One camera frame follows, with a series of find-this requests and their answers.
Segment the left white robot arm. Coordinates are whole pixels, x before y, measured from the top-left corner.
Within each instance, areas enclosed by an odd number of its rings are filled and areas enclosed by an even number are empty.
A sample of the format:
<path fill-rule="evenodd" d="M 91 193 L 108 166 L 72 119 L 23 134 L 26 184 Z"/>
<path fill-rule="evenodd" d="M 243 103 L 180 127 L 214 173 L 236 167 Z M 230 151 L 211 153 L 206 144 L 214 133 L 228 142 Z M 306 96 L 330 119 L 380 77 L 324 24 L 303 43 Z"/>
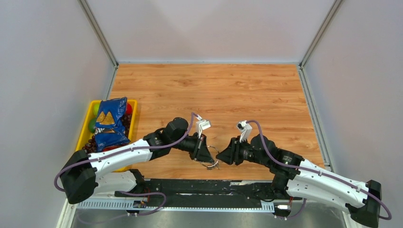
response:
<path fill-rule="evenodd" d="M 145 183 L 134 171 L 118 173 L 128 165 L 148 162 L 169 154 L 171 149 L 187 152 L 193 161 L 213 164 L 206 135 L 202 132 L 211 127 L 211 122 L 196 116 L 196 132 L 189 135 L 193 122 L 176 117 L 166 127 L 147 134 L 142 139 L 106 152 L 74 152 L 54 183 L 66 194 L 70 204 L 78 204 L 94 194 L 124 191 L 135 197 L 145 191 Z"/>

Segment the silver wire keyring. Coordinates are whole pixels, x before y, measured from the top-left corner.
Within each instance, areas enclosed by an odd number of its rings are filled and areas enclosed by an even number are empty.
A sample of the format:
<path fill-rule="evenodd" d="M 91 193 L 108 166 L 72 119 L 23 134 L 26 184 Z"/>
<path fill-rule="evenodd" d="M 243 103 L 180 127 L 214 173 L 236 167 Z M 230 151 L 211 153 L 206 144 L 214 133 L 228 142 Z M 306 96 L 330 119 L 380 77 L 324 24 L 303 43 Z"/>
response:
<path fill-rule="evenodd" d="M 215 158 L 216 155 L 220 154 L 219 149 L 217 149 L 215 146 L 210 146 L 210 145 L 207 145 L 207 148 L 208 148 L 209 151 L 210 151 L 211 149 L 214 150 L 214 151 L 216 152 L 216 154 L 211 155 L 211 157 L 212 157 L 212 160 L 211 160 L 211 161 L 209 161 L 209 162 L 200 161 L 199 164 L 201 164 L 201 165 L 202 165 L 203 167 L 205 167 L 205 168 L 206 168 L 207 166 L 209 166 L 209 165 L 219 165 L 219 166 L 220 166 L 219 160 L 217 160 L 217 159 Z"/>

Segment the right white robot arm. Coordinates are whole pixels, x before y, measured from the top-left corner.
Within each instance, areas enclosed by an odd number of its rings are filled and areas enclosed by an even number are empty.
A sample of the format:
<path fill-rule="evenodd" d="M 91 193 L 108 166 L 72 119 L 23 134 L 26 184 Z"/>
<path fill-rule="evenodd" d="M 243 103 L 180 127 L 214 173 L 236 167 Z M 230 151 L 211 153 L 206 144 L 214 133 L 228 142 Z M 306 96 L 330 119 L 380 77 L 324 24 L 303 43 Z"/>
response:
<path fill-rule="evenodd" d="M 228 147 L 216 158 L 228 165 L 244 161 L 269 168 L 274 179 L 272 194 L 314 200 L 345 213 L 355 222 L 370 228 L 379 226 L 381 184 L 362 182 L 327 171 L 302 156 L 281 149 L 267 137 L 256 135 L 250 142 L 231 138 Z"/>

